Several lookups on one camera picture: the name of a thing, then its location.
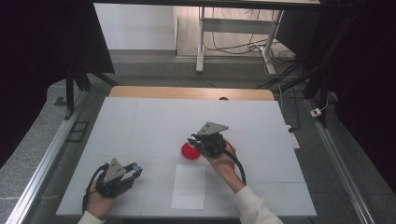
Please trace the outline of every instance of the sleeve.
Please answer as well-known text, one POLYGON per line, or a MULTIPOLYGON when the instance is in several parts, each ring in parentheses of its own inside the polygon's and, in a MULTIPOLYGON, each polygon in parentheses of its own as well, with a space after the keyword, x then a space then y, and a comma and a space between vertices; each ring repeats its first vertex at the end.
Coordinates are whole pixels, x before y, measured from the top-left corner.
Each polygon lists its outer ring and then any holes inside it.
POLYGON ((103 223, 105 223, 104 220, 94 217, 88 211, 84 212, 84 214, 82 215, 81 219, 78 222, 78 224, 103 224, 103 223))
POLYGON ((280 224, 283 223, 265 205, 265 200, 259 198, 249 186, 239 190, 234 197, 235 203, 241 213, 242 224, 280 224))

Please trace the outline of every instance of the hand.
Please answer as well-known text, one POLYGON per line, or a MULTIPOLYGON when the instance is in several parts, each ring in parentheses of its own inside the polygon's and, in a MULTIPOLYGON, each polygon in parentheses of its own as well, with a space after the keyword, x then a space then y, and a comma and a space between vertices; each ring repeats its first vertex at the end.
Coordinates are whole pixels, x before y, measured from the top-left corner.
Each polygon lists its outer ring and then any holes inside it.
POLYGON ((93 181, 90 188, 87 211, 93 216, 103 220, 116 199, 103 197, 98 191, 96 191, 96 181, 97 179, 93 181))
MULTIPOLYGON (((234 155, 236 148, 233 147, 227 139, 224 140, 227 143, 226 149, 234 155)), ((224 179, 224 181, 234 193, 238 192, 245 186, 241 178, 239 178, 239 176, 236 174, 235 163, 229 156, 221 153, 216 158, 210 158, 205 155, 203 155, 203 157, 209 161, 210 165, 213 167, 213 170, 215 170, 215 172, 224 179)))

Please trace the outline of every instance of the red ball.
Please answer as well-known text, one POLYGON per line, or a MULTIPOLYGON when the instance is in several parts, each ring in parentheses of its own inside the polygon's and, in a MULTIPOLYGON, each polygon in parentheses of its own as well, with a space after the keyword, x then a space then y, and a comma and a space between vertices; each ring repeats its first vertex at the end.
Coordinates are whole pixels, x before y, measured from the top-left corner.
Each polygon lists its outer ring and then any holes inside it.
POLYGON ((199 153, 199 151, 189 143, 185 143, 181 148, 181 155, 183 155, 187 160, 195 161, 201 156, 201 153, 199 153))

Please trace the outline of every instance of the white tabletop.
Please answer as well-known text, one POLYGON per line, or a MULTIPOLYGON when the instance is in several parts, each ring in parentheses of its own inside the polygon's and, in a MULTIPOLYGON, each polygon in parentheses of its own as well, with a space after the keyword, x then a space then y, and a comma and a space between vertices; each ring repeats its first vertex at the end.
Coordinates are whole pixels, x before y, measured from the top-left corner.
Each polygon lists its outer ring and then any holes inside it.
POLYGON ((57 215, 81 215, 89 180, 114 157, 122 165, 137 162, 143 173, 110 217, 238 217, 233 192, 209 163, 180 154, 207 121, 230 127, 222 134, 237 148, 247 184, 275 214, 316 215, 277 102, 118 97, 106 98, 57 215), (172 208, 178 164, 205 167, 204 209, 172 208))

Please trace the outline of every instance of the white paper sheet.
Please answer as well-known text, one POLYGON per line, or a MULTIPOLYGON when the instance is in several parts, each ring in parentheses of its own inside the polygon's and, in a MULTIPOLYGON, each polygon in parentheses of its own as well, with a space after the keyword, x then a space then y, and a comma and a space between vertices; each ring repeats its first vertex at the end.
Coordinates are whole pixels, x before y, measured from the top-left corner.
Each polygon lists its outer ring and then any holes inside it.
POLYGON ((204 210, 205 167, 177 164, 172 208, 204 210))

